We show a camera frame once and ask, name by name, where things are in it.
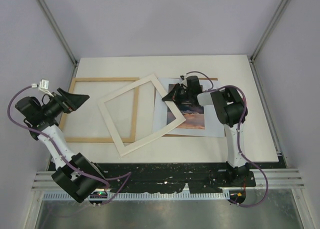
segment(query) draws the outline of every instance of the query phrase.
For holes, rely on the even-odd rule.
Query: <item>wooden frame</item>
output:
[[[75,77],[72,79],[69,93],[73,93],[77,82],[135,82],[139,77]],[[136,141],[136,126],[137,126],[137,113],[138,113],[138,99],[139,99],[139,87],[133,89],[133,109],[132,109],[132,121],[130,137],[123,137],[124,143],[134,143]],[[65,127],[67,120],[66,113],[62,114],[59,127],[61,130]],[[67,143],[113,143],[112,137],[66,137]]]
[[[145,83],[152,82],[156,90],[159,92],[159,94],[164,97],[168,92],[166,89],[162,86],[158,78],[156,77],[155,74],[148,75],[144,78],[141,78],[138,81],[135,81],[117,91],[114,91],[112,93],[109,93],[108,95],[100,98],[98,100],[98,107],[101,111],[102,117],[105,121],[106,126],[108,127],[108,130],[113,138],[114,144],[116,146],[116,149],[118,150],[120,156],[124,156],[126,154],[129,154],[138,148],[162,137],[163,135],[167,134],[168,132],[172,131],[175,129],[177,126],[179,126],[181,123],[183,123],[186,119],[184,115],[180,112],[178,107],[173,101],[165,101],[164,103],[170,108],[171,112],[173,113],[175,120],[170,122],[168,125],[164,126],[157,132],[154,132],[138,141],[135,141],[134,143],[131,143],[130,145],[125,146],[124,141],[121,139],[118,130],[111,118],[110,113],[108,112],[105,102],[110,101],[118,96],[120,96],[123,93],[126,93],[136,87],[139,87]]]

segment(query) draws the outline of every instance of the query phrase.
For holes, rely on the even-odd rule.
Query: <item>cable connector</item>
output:
[[[184,79],[186,79],[187,75],[188,75],[188,73],[183,74],[183,75],[180,76],[180,78],[181,78],[182,80],[184,80]]]
[[[53,97],[52,93],[49,91],[49,81],[46,79],[42,79],[39,83],[38,90],[49,95],[50,97]]]

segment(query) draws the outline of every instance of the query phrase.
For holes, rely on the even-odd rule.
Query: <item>metal floor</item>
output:
[[[264,192],[248,190],[245,203],[258,202]],[[266,201],[253,208],[237,207],[226,200],[114,201],[68,216],[88,204],[43,201],[36,229],[303,228],[290,189],[269,190]]]

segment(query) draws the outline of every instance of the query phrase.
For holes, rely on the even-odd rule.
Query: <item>white table surface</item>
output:
[[[203,72],[211,78],[218,78],[222,85],[235,85],[243,90],[248,106],[244,125],[245,154],[255,162],[277,162],[277,153],[246,55],[82,58],[76,77],[142,78],[155,73],[157,77],[178,78],[189,71]],[[77,82],[74,93],[88,94],[90,99],[68,115],[63,130],[65,136],[108,137],[97,99],[128,83]],[[151,83],[139,88],[137,140],[152,133],[154,98],[155,89]],[[129,91],[106,104],[122,137],[130,134],[132,103],[133,91]],[[69,143],[69,146],[75,153],[80,152],[96,163],[220,163],[225,162],[228,156],[225,137],[161,137],[123,157],[113,143]]]

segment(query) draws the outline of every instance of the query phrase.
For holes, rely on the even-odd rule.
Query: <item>white wooden frame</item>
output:
[[[164,126],[163,128],[161,128],[157,132],[154,132],[154,133],[152,133],[152,134],[150,134],[150,135],[148,135],[138,141],[131,143],[130,145],[125,146],[119,133],[118,133],[118,130],[117,130],[112,118],[111,118],[111,115],[106,108],[105,103],[120,96],[121,94],[124,94],[124,93],[126,93],[136,87],[139,87],[145,83],[148,83],[148,82],[152,82],[152,84],[154,85],[154,87],[156,88],[156,90],[159,92],[159,94],[162,97],[164,97],[168,93],[166,91],[166,89],[161,85],[161,83],[157,79],[156,75],[151,74],[151,75],[148,75],[144,78],[141,78],[140,80],[137,80],[137,81],[135,81],[135,82],[133,82],[133,83],[117,90],[117,91],[111,92],[110,94],[108,94],[98,100],[99,110],[102,114],[102,117],[105,121],[105,124],[108,127],[109,133],[110,133],[110,135],[113,139],[113,142],[114,142],[121,157],[137,150],[138,148],[140,148],[140,147],[142,147],[142,146],[144,146],[144,145],[146,145],[146,144],[148,144],[148,143],[150,143],[160,137],[162,137],[163,135],[172,131],[173,129],[175,129],[177,126],[179,126],[181,123],[183,123],[186,120],[174,102],[165,101],[164,103],[170,108],[171,112],[175,116],[175,120],[172,121],[171,123],[169,123],[168,125]]]

